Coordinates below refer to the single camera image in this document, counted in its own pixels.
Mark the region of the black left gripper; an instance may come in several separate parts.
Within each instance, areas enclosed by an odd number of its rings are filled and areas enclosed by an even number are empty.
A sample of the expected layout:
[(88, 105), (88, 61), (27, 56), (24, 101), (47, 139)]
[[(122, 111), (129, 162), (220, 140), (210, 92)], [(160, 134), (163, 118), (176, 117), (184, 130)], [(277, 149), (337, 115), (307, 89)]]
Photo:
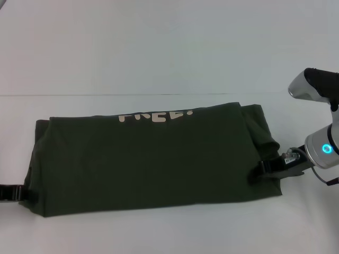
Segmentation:
[(21, 185), (0, 185), (0, 203), (4, 202), (29, 202), (37, 203), (39, 193), (22, 189)]

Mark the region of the dark green shirt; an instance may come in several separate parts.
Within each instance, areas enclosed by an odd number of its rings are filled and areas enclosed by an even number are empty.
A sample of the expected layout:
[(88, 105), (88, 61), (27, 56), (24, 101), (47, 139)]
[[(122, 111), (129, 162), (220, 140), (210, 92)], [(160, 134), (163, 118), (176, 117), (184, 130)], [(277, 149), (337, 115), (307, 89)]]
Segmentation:
[(280, 196), (276, 179), (248, 182), (279, 147), (259, 105), (52, 117), (36, 123), (24, 181), (39, 201), (21, 205), (51, 217)]

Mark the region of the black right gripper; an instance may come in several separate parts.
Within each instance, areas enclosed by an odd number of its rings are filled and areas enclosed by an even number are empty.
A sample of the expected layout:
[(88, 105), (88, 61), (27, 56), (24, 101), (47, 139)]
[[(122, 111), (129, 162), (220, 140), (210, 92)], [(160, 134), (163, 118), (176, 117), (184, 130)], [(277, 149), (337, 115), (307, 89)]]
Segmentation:
[(310, 169), (314, 164), (303, 154), (292, 149), (299, 158), (279, 158), (260, 161), (257, 166), (248, 174), (249, 183), (257, 183), (264, 179), (284, 179), (287, 177), (296, 177), (304, 174), (304, 171)]

